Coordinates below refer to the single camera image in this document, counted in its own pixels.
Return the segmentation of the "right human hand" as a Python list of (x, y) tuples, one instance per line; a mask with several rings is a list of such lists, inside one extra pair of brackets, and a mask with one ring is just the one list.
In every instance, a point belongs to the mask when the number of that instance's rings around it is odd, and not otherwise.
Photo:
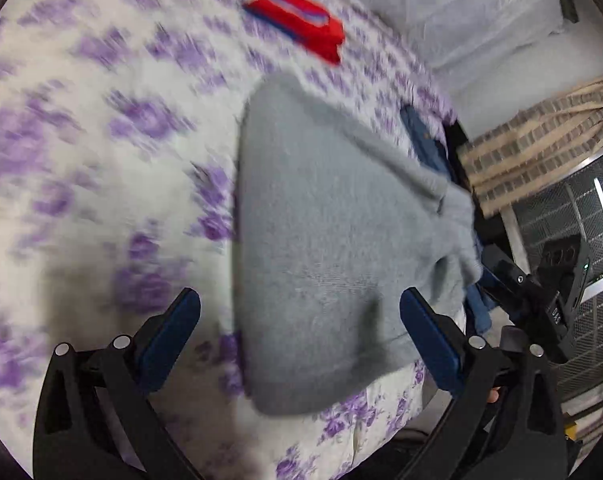
[(492, 404), (492, 403), (497, 402), (498, 400), (499, 400), (499, 389), (492, 388), (488, 394), (487, 402)]

